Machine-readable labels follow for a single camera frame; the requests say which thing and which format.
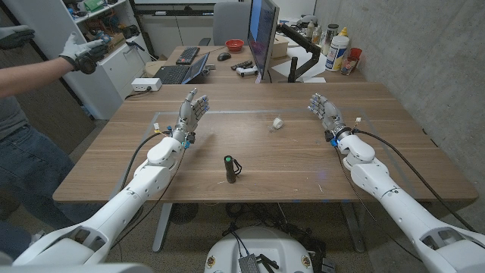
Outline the person's gloved left hand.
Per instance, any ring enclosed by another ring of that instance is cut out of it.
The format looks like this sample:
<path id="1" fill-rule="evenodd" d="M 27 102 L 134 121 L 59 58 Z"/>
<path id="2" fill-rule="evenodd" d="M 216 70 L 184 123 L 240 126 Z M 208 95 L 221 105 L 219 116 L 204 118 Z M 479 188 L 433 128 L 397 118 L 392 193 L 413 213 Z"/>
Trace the person's gloved left hand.
<path id="1" fill-rule="evenodd" d="M 1 49 L 9 50 L 22 47 L 35 36 L 35 30 L 27 25 L 1 28 Z"/>

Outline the person's gloved right hand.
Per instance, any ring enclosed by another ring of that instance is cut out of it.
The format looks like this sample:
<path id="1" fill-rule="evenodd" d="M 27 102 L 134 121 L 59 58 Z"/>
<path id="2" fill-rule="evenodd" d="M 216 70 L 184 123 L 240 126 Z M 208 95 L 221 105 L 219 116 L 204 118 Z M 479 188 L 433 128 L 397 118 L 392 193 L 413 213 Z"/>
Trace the person's gloved right hand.
<path id="1" fill-rule="evenodd" d="M 97 62 L 101 61 L 104 55 L 108 53 L 108 45 L 102 39 L 78 44 L 77 38 L 78 35 L 72 32 L 59 56 L 74 67 L 73 71 L 92 74 L 95 72 Z"/>

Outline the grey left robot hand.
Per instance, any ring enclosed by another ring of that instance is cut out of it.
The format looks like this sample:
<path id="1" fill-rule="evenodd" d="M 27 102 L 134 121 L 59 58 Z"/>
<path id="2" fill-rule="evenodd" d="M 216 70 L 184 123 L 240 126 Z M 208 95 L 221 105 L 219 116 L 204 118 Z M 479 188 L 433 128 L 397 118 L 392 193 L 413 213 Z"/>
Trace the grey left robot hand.
<path id="1" fill-rule="evenodd" d="M 189 133 L 195 132 L 199 120 L 210 108 L 206 95 L 194 100 L 197 92 L 197 88 L 192 89 L 180 106 L 179 116 L 172 133 L 172 137 L 179 142 L 184 142 Z"/>

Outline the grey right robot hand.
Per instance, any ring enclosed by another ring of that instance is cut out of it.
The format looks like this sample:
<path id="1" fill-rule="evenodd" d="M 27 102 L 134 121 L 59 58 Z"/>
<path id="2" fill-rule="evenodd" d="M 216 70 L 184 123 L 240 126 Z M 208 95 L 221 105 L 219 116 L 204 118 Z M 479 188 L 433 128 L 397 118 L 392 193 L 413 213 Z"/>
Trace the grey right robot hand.
<path id="1" fill-rule="evenodd" d="M 350 135 L 351 128 L 346 126 L 341 111 L 325 96 L 319 93 L 312 95 L 308 110 L 321 121 L 327 142 L 337 142 Z"/>

